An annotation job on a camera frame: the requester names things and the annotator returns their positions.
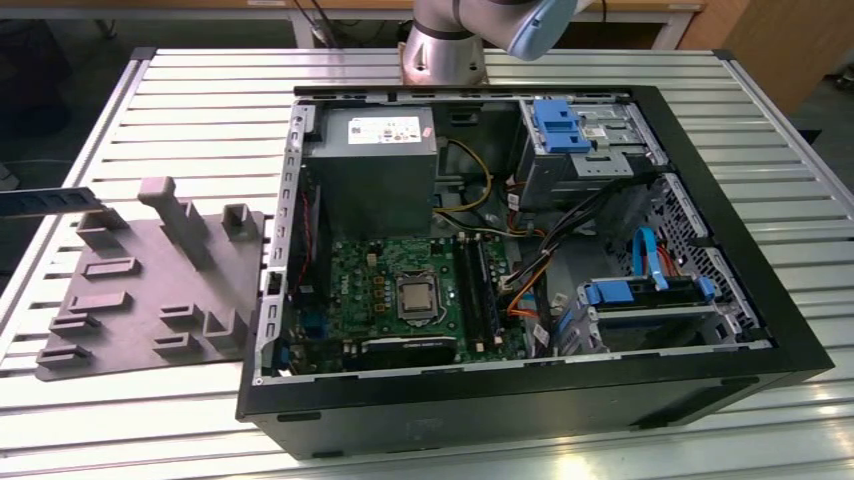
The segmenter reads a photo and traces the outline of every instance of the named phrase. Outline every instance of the green circuit board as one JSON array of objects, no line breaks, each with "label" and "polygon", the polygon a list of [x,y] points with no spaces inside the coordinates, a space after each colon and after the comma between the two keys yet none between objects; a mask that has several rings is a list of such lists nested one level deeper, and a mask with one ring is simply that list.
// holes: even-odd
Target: green circuit board
[{"label": "green circuit board", "polygon": [[[509,271],[501,239],[484,242],[496,278]],[[454,239],[390,239],[340,241],[333,251],[333,304],[329,310],[331,339],[442,335],[458,339],[460,362],[522,358],[522,329],[502,333],[504,343],[484,352],[470,351],[454,268]],[[376,262],[369,259],[376,255]],[[440,315],[424,326],[400,318],[397,281],[401,276],[436,278]]]}]

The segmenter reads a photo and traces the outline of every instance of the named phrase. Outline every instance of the metal table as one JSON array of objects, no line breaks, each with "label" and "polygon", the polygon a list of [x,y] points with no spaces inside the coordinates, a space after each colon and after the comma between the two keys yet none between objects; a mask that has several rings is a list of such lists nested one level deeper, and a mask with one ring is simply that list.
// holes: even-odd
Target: metal table
[{"label": "metal table", "polygon": [[[398,82],[393,50],[161,50],[131,61],[66,186],[129,218],[138,179],[173,175],[201,213],[274,213],[295,85]],[[734,61],[709,52],[489,54],[496,84],[653,84],[668,98],[837,368],[674,429],[297,462],[234,420],[239,365],[42,383],[35,355],[79,256],[49,218],[0,300],[0,476],[186,478],[851,478],[854,199]]]}]

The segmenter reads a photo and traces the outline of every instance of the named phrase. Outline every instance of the power supply label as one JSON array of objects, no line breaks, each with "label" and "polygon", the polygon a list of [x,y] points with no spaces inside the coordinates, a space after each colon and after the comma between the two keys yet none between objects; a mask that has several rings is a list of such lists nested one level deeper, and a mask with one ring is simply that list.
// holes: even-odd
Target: power supply label
[{"label": "power supply label", "polygon": [[352,145],[422,141],[418,117],[361,117],[350,120],[348,126]]}]

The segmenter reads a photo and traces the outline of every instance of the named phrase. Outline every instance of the robotic arm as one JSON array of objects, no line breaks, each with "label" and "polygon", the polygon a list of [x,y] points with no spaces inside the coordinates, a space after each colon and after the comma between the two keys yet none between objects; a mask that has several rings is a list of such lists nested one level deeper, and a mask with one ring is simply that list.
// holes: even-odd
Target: robotic arm
[{"label": "robotic arm", "polygon": [[593,1],[417,0],[404,52],[408,82],[480,83],[486,76],[482,39],[522,60],[538,59]]}]

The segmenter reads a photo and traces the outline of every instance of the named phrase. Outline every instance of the ram slot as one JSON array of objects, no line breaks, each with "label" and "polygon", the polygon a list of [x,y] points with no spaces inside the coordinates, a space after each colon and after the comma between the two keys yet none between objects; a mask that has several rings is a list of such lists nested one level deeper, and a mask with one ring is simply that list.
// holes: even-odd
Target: ram slot
[{"label": "ram slot", "polygon": [[480,294],[476,288],[476,278],[480,275],[469,253],[469,239],[461,239],[454,245],[454,270],[457,273],[457,289],[460,290],[461,305],[464,307],[464,328],[466,344],[473,353],[484,352],[488,330],[484,321]]},{"label": "ram slot", "polygon": [[484,251],[484,243],[473,241],[468,245],[469,258],[473,262],[474,289],[478,293],[478,305],[481,307],[482,330],[486,332],[489,345],[500,345],[501,318],[498,316],[498,302],[496,299],[496,287],[490,277],[490,263]]}]

